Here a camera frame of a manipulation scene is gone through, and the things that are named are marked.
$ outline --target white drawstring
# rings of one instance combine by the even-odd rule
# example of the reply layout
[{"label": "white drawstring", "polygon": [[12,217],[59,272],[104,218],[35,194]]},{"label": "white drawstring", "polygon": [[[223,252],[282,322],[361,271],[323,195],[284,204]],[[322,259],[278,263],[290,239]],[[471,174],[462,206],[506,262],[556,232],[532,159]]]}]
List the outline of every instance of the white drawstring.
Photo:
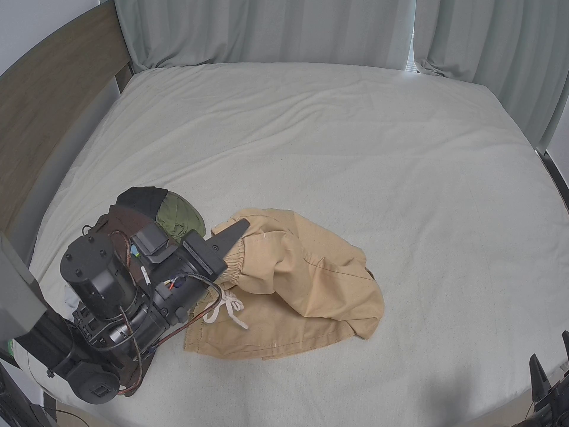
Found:
[{"label": "white drawstring", "polygon": [[[210,305],[213,305],[213,302],[207,304],[206,308],[208,308]],[[235,294],[229,291],[225,291],[223,288],[221,288],[221,302],[217,304],[217,307],[213,309],[213,311],[211,312],[211,316],[209,318],[207,315],[204,315],[204,321],[207,324],[211,324],[217,319],[217,315],[219,314],[219,309],[222,305],[225,305],[225,307],[227,308],[227,314],[233,321],[239,324],[243,329],[249,328],[247,324],[243,323],[242,320],[240,320],[238,317],[236,317],[233,314],[233,310],[241,311],[245,309],[243,302],[237,299],[237,296]]]}]

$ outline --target headboard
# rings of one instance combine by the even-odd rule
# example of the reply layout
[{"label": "headboard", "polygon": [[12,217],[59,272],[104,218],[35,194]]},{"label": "headboard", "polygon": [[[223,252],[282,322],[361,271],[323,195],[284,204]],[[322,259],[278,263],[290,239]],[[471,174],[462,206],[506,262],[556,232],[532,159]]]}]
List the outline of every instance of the headboard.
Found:
[{"label": "headboard", "polygon": [[10,239],[50,157],[113,77],[122,92],[132,77],[129,63],[110,0],[61,27],[0,76],[0,230]]}]

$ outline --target curtain fold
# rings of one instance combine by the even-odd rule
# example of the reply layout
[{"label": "curtain fold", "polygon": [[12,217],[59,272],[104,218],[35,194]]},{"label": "curtain fold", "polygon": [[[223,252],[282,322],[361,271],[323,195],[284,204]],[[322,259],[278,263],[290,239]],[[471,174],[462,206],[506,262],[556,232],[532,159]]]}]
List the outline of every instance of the curtain fold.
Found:
[{"label": "curtain fold", "polygon": [[415,0],[115,0],[135,71],[236,61],[404,69]]},{"label": "curtain fold", "polygon": [[569,86],[569,0],[417,0],[419,72],[488,87],[544,151]]}]

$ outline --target cylindrical motor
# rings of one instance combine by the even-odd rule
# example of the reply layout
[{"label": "cylindrical motor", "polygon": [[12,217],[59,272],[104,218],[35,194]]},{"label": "cylindrical motor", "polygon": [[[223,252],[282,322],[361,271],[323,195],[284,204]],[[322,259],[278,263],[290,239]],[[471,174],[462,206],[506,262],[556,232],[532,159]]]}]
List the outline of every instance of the cylindrical motor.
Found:
[{"label": "cylindrical motor", "polygon": [[61,276],[91,313],[102,321],[118,319],[137,287],[114,251],[109,236],[95,233],[76,239],[61,259]]}]

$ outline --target fitted sheet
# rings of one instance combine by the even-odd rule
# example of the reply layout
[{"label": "fitted sheet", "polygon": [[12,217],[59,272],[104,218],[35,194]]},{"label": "fitted sheet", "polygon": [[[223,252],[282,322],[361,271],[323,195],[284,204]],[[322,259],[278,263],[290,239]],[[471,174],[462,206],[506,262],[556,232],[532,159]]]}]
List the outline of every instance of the fitted sheet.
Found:
[{"label": "fitted sheet", "polygon": [[295,210],[367,255],[385,297],[370,340],[278,360],[158,352],[142,387],[98,407],[16,347],[57,399],[129,426],[440,426],[565,360],[569,215],[485,87],[380,68],[216,64],[135,75],[44,217],[31,271],[69,315],[59,261],[130,186],[186,197],[208,228]]}]

